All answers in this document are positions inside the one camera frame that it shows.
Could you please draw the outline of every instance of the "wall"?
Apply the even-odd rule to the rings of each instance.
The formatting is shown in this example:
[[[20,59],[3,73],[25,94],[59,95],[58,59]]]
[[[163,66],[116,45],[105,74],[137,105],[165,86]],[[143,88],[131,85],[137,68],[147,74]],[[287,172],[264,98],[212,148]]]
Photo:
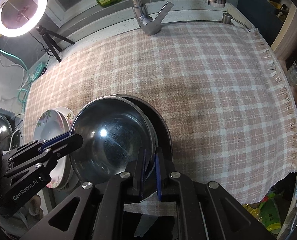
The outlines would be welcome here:
[[[13,64],[4,56],[1,56],[4,66]],[[23,71],[18,66],[5,68],[0,63],[0,108],[20,114],[21,103],[17,100],[18,88],[22,83]]]

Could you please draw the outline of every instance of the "stainless steel bowl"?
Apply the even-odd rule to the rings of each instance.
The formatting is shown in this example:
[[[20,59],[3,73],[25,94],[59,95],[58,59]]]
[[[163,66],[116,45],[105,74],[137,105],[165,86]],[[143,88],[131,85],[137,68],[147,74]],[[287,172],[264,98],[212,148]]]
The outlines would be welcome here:
[[[164,159],[173,161],[172,137],[170,135],[170,130],[168,129],[168,126],[160,113],[148,102],[141,98],[123,94],[116,94],[112,96],[125,98],[136,104],[143,111],[143,113],[150,120],[153,129],[156,132],[158,145],[162,148]]]
[[[94,184],[106,182],[136,160],[146,149],[146,172],[154,165],[154,131],[146,115],[132,102],[114,96],[88,103],[76,117],[71,134],[83,137],[80,149],[70,154],[79,179]]]
[[[6,117],[0,114],[0,149],[8,151],[10,147],[12,127]]]

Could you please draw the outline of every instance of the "ring light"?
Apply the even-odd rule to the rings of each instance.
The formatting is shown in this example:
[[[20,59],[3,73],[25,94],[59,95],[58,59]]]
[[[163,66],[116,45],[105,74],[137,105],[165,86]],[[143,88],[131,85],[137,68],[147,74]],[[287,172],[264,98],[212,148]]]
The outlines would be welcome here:
[[[1,8],[0,9],[0,33],[7,37],[16,37],[27,33],[29,30],[33,29],[34,26],[37,25],[39,20],[42,18],[44,11],[46,9],[46,6],[47,6],[47,0],[38,0],[38,7],[36,9],[35,14],[31,17],[31,19],[28,20],[26,24],[24,24],[23,26],[17,29],[9,29],[3,25],[2,19],[1,19],[1,13],[2,13],[2,8]]]

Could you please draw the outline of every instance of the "white cable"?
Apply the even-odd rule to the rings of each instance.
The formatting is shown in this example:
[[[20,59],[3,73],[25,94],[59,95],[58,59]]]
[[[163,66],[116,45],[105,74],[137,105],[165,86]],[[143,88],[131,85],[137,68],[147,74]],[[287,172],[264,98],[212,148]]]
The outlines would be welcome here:
[[[4,66],[3,63],[2,63],[1,57],[0,57],[0,63],[1,63],[1,65],[2,65],[2,67],[18,66],[18,67],[22,68],[22,70],[23,70],[23,78],[22,78],[22,83],[21,83],[21,85],[23,84],[24,77],[25,77],[25,70],[24,70],[23,66],[21,66],[20,64],[15,64],[15,63],[14,63],[14,64],[11,64],[11,65],[8,65],[8,66]]]
[[[9,151],[11,150],[11,148],[12,148],[12,140],[13,140],[13,136],[15,135],[15,133],[16,132],[18,132],[20,129],[22,129],[22,127],[23,127],[23,125],[24,125],[24,121],[23,121],[23,123],[22,123],[22,126],[21,127],[19,127],[19,128],[17,128],[13,133],[12,133],[12,136],[11,136],[11,140],[10,140],[10,147],[9,147]]]
[[[18,90],[21,90],[23,87],[25,87],[28,81],[29,81],[29,78],[26,78],[25,81],[23,80],[23,81],[22,81],[22,84],[21,84],[21,88],[18,89]]]

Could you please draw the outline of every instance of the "white plate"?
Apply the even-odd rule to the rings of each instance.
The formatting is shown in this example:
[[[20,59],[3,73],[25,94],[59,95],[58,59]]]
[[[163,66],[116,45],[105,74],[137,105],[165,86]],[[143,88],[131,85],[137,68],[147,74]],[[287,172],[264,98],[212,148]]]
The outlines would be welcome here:
[[[74,113],[64,106],[56,107],[55,110],[58,111],[60,114],[62,114],[61,117],[65,118],[63,119],[63,122],[67,123],[70,129],[75,119]],[[58,187],[57,189],[62,191],[70,191],[76,186],[78,182],[79,182],[79,178],[74,173],[73,168],[71,166],[71,170],[70,170],[70,174],[68,175],[67,182],[64,185],[61,185],[60,187]]]
[[[60,114],[60,116],[62,118],[65,132],[68,132],[70,130],[70,128],[69,128],[69,122],[67,121],[67,119],[65,118],[65,116],[60,111],[57,111],[57,112]],[[57,187],[55,189],[60,190],[60,189],[62,189],[63,187],[66,186],[66,184],[69,182],[69,180],[72,177],[71,170],[72,170],[72,166],[71,166],[71,163],[69,161],[69,157],[67,156],[66,157],[66,163],[65,163],[65,167],[64,167],[64,172],[63,172],[62,180],[57,185]]]
[[[61,112],[65,116],[66,120],[69,123],[69,128],[71,129],[75,119],[75,115],[73,114],[73,112],[64,106],[59,106],[55,108],[55,110]]]
[[[64,132],[64,123],[60,114],[53,109],[49,109],[45,111],[37,121],[33,140],[49,140]],[[58,160],[57,165],[50,172],[51,182],[47,184],[47,187],[56,188],[61,183],[66,161],[66,156]]]

